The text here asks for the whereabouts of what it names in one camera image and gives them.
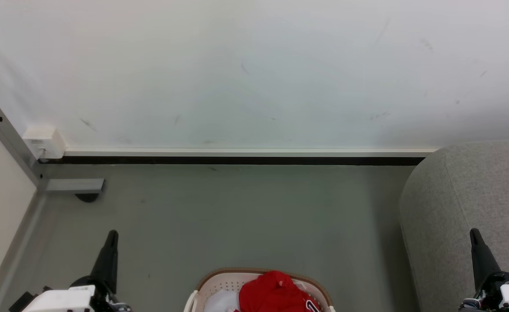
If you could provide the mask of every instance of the white electrical box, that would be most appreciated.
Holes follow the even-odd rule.
[[[23,134],[23,140],[35,158],[62,158],[66,142],[58,130],[49,126],[31,126]]]

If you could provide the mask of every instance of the gray sofa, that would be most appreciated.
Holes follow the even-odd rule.
[[[471,228],[509,272],[509,140],[442,148],[411,174],[400,221],[421,312],[474,295]]]

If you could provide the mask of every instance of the white plastic basket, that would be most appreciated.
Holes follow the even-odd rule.
[[[259,275],[267,271],[270,270],[225,268],[213,271],[201,280],[201,283],[199,283],[195,291],[189,296],[189,300],[187,300],[183,312],[203,312],[207,299],[219,290],[225,289],[239,292],[245,283],[257,279]],[[304,276],[290,273],[286,274],[291,276],[294,284],[300,288],[300,290],[307,292],[318,302],[322,312],[336,312],[333,308],[330,295],[328,295],[326,289],[318,284],[318,282]]]

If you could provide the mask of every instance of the gray floor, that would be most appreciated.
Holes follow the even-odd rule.
[[[24,291],[67,288],[120,233],[118,297],[137,312],[180,312],[209,271],[303,274],[337,311],[417,311],[398,198],[407,166],[59,166],[104,177],[92,204],[51,196],[3,310]]]

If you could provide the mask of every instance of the metal frame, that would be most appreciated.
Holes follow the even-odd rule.
[[[100,194],[106,184],[104,179],[49,179],[46,166],[39,163],[27,148],[10,120],[0,109],[0,141],[10,152],[39,192],[66,192],[72,194]]]

